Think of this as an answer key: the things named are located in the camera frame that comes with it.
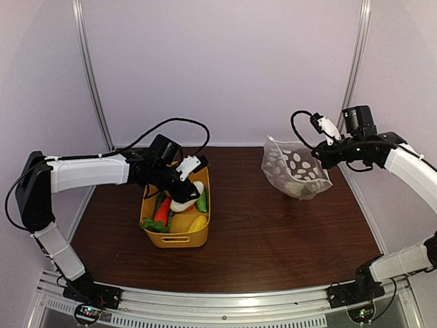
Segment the light green toy gourd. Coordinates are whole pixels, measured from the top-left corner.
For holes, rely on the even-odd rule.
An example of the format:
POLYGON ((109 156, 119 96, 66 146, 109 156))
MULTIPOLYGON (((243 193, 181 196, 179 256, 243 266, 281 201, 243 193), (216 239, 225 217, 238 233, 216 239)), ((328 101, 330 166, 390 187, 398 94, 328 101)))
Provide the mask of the light green toy gourd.
POLYGON ((207 213, 209 209, 208 205, 208 192, 206 189, 203 190, 201 196, 197 199, 195 203, 196 209, 201 213, 207 213))

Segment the white toy radish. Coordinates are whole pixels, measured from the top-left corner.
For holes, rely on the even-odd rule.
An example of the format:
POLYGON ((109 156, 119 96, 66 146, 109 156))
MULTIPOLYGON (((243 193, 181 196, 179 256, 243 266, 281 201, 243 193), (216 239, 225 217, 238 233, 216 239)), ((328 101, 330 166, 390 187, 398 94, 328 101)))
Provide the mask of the white toy radish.
POLYGON ((204 192, 204 183, 202 183, 201 181, 195 181, 193 183, 193 185, 196 187, 197 191, 193 192, 190 195, 190 199, 186 202, 183 203, 179 203, 176 202, 174 200, 171 201, 170 203, 170 209, 175 212, 175 213, 180 213, 185 211, 187 208, 190 208, 192 205, 194 205, 196 203, 196 201, 202 196, 203 192, 204 192))

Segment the polka dot zip bag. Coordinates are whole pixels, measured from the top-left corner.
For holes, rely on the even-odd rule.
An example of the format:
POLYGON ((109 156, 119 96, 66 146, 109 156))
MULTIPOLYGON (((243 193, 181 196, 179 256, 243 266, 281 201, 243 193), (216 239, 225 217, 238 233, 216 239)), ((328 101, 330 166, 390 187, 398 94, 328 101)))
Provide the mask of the polka dot zip bag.
POLYGON ((278 141, 270 135, 264 143, 262 171, 268 182, 284 194, 287 182, 307 185, 317 195, 333 185, 328 172, 302 143, 278 141))

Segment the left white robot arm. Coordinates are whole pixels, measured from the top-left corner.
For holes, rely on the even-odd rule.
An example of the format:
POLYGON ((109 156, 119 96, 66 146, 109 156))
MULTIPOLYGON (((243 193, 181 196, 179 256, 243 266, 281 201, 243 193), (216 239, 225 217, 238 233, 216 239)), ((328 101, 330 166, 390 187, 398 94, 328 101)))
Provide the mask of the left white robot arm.
POLYGON ((178 205, 191 206, 203 193, 203 184, 192 182, 191 174, 208 164, 206 157, 187 155, 175 164, 180 145, 157 135, 143 151, 129 148, 108 154, 45 156, 32 152, 15 190, 24 229, 37 240, 63 276, 73 282, 72 293, 83 303, 98 298, 98 288, 84 278, 85 265, 60 231, 52 208, 54 194, 100 185, 138 184, 156 187, 178 205))

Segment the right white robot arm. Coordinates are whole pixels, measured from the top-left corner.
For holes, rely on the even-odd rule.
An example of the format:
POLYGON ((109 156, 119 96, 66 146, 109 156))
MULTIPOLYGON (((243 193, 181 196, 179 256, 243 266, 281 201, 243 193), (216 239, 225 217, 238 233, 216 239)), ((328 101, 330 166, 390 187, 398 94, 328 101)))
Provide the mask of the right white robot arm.
MULTIPOLYGON (((378 132, 367 105, 344 109, 342 116, 345 135, 326 116, 318 113, 309 116, 315 130, 326 138, 311 151, 322 167, 330 169, 339 163, 349 165, 355 161, 362 162, 366 170, 377 166, 395 176, 399 185, 409 188, 409 192, 396 191, 387 198, 391 201, 390 209, 397 214, 405 209, 412 215, 417 202, 422 202, 428 207, 427 214, 435 214, 436 168, 399 134, 378 132)), ((362 302, 388 279, 435 270, 436 233, 430 232, 423 240, 370 260, 357 269, 350 296, 362 302)))

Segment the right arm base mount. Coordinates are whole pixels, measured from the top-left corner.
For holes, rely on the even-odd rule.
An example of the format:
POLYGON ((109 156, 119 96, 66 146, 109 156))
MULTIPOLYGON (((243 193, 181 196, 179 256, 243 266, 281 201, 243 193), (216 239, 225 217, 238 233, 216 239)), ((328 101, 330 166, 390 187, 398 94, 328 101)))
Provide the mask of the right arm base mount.
POLYGON ((376 318, 375 300, 383 297, 385 291, 381 284, 360 289, 356 282, 334 282, 326 289, 326 294, 331 309, 345 307, 354 324, 366 325, 376 318))

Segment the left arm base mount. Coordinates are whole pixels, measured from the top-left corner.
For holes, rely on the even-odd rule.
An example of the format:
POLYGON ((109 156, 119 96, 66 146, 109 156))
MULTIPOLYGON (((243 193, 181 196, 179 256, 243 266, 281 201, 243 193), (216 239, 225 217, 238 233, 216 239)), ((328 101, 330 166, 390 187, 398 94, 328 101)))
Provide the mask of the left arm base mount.
POLYGON ((105 310, 117 310, 121 301, 122 290, 102 284, 73 284, 67 282, 63 296, 77 301, 73 317, 82 326, 97 323, 105 310))

